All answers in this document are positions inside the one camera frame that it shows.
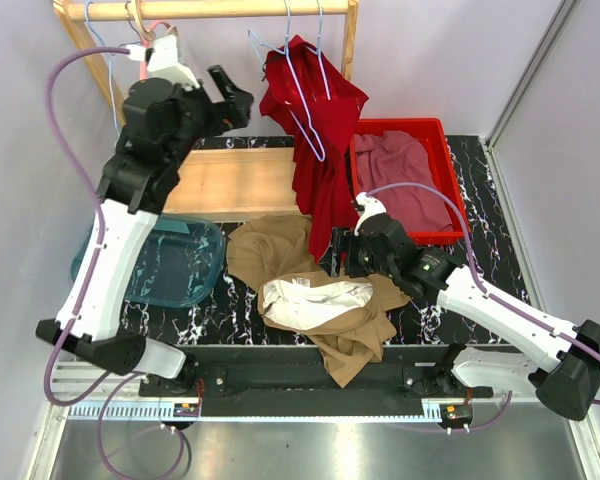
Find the red pleated skirt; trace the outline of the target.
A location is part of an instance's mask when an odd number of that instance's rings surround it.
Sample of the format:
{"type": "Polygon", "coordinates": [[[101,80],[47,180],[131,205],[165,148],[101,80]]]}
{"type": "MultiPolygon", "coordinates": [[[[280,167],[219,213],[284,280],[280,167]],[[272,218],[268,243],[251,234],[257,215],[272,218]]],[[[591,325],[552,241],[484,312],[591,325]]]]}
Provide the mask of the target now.
{"type": "Polygon", "coordinates": [[[346,176],[345,154],[368,96],[341,75],[314,45],[294,36],[288,53],[271,50],[260,114],[294,138],[292,190],[312,220],[309,253],[320,260],[334,227],[353,227],[358,214],[346,176]]]}

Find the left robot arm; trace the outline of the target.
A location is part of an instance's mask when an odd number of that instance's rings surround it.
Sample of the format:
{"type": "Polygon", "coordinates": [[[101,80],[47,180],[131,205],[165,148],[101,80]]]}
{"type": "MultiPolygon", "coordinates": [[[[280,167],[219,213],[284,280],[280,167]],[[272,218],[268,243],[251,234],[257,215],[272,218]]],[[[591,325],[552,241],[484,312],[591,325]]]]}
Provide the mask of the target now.
{"type": "Polygon", "coordinates": [[[225,70],[208,70],[223,99],[201,86],[152,77],[136,82],[123,103],[126,123],[96,190],[88,248],[70,296],[37,338],[117,375],[161,377],[176,396],[195,386],[195,360],[182,350],[120,327],[127,285],[140,250],[161,215],[178,170],[194,144],[248,125],[254,97],[225,70]]]}

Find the tan garment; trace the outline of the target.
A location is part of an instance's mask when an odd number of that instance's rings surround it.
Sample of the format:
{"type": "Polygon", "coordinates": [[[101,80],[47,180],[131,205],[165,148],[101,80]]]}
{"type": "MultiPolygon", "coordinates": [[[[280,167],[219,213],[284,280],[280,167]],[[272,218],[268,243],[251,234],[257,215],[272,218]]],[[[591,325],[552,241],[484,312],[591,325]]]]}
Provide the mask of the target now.
{"type": "Polygon", "coordinates": [[[229,234],[228,272],[257,292],[267,326],[308,337],[327,373],[345,387],[383,359],[385,342],[397,333],[387,312],[410,297],[377,274],[330,277],[309,253],[310,233],[307,217],[251,220],[229,234]]]}

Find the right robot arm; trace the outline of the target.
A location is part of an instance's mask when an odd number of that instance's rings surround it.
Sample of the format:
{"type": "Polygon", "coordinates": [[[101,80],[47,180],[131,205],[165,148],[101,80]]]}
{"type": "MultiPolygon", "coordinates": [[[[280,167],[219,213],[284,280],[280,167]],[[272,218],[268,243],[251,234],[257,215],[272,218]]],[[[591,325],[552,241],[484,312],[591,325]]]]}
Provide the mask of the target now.
{"type": "Polygon", "coordinates": [[[600,389],[600,325],[580,325],[537,310],[475,278],[462,260],[437,247],[418,247],[388,214],[332,231],[331,273],[378,274],[413,300],[424,299],[482,325],[514,352],[454,347],[434,371],[446,396],[490,387],[533,394],[559,416],[583,420],[600,389]]]}

